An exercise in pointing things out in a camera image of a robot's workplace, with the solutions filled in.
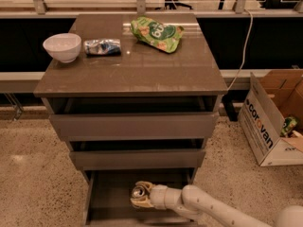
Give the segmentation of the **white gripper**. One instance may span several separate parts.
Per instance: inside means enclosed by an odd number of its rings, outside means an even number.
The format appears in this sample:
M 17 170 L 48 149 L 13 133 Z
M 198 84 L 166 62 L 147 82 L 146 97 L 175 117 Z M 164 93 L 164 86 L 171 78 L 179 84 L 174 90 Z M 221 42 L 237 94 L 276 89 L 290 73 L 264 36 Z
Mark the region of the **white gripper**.
M 136 207 L 155 208 L 160 210 L 175 210 L 182 204 L 182 190 L 158 184 L 154 186 L 151 182 L 139 181 L 136 187 L 143 187 L 150 192 L 150 198 L 142 197 L 139 199 L 131 198 L 131 203 Z

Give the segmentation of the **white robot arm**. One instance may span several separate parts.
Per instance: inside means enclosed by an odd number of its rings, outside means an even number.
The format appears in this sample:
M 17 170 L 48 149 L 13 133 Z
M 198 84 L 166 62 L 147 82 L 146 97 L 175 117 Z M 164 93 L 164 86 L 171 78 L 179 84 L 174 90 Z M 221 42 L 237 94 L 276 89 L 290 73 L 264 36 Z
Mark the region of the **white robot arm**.
M 130 197 L 136 207 L 172 210 L 183 218 L 198 220 L 202 213 L 216 219 L 223 227 L 303 227 L 303 207 L 290 205 L 279 212 L 274 226 L 244 214 L 218 201 L 201 188 L 188 184 L 182 189 L 139 181 Z

